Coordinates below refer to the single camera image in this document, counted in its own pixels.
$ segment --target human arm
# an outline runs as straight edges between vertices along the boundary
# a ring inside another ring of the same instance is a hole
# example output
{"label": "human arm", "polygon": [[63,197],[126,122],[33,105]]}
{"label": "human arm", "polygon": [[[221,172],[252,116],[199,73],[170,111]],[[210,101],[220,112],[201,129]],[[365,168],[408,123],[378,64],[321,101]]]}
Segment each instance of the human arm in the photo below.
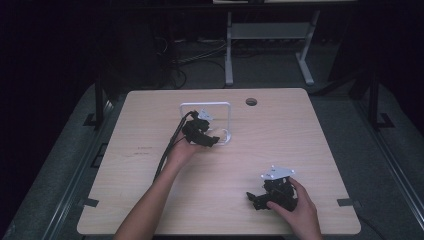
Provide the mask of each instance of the human arm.
{"label": "human arm", "polygon": [[184,139],[175,143],[162,172],[122,222],[115,233],[115,240],[152,238],[175,178],[200,147]]}
{"label": "human arm", "polygon": [[317,208],[309,197],[306,189],[293,178],[290,183],[296,188],[298,202],[293,212],[287,211],[278,204],[269,201],[267,206],[284,218],[292,228],[294,234],[301,240],[322,240],[318,221]]}

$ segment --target human hand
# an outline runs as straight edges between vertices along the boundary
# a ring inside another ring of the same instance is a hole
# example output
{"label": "human hand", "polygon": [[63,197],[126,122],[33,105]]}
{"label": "human hand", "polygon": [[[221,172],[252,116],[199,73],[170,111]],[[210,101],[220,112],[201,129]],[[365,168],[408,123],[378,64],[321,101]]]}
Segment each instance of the human hand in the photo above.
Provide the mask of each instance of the human hand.
{"label": "human hand", "polygon": [[168,154],[167,164],[174,164],[179,168],[183,167],[193,156],[194,153],[202,149],[203,146],[197,144],[190,144],[182,132],[178,133],[174,146]]}
{"label": "human hand", "polygon": [[322,239],[315,204],[299,182],[293,178],[289,178],[289,181],[296,188],[298,197],[297,206],[293,212],[287,211],[271,201],[267,202],[267,206],[284,218],[289,223],[294,234],[301,240]]}

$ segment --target person's right hand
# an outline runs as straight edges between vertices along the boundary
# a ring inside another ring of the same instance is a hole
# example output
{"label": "person's right hand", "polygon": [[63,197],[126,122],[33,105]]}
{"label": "person's right hand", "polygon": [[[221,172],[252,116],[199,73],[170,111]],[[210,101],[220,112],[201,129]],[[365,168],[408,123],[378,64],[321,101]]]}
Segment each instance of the person's right hand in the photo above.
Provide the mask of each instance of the person's right hand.
{"label": "person's right hand", "polygon": [[294,234],[301,240],[322,239],[315,204],[300,183],[293,178],[289,178],[289,181],[296,188],[298,197],[297,206],[293,212],[271,201],[267,203],[267,206],[284,218],[290,224]]}

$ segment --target table top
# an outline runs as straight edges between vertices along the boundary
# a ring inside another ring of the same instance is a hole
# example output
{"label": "table top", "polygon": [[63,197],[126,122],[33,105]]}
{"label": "table top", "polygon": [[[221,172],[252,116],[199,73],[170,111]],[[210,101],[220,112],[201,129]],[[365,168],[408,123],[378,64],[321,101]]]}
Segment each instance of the table top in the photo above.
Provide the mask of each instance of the table top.
{"label": "table top", "polygon": [[[257,100],[248,106],[246,99]],[[256,211],[246,192],[265,194],[271,165],[294,169],[318,208],[323,234],[356,234],[360,224],[307,93],[303,89],[134,91],[128,94],[78,231],[114,234],[152,183],[186,102],[229,102],[231,140],[196,153],[178,175],[156,234],[276,235],[291,230]]]}

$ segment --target finger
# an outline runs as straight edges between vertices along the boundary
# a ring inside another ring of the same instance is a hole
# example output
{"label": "finger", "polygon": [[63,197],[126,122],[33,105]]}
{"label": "finger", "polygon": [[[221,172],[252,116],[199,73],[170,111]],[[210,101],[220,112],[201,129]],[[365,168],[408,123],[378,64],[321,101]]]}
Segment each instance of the finger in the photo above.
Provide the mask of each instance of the finger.
{"label": "finger", "polygon": [[292,214],[291,212],[287,211],[275,202],[268,201],[266,205],[286,220],[289,218],[289,215]]}
{"label": "finger", "polygon": [[300,184],[296,179],[290,177],[289,181],[293,186],[296,188],[297,197],[299,198],[299,201],[310,201],[311,198],[309,197],[308,192],[306,191],[305,187]]}

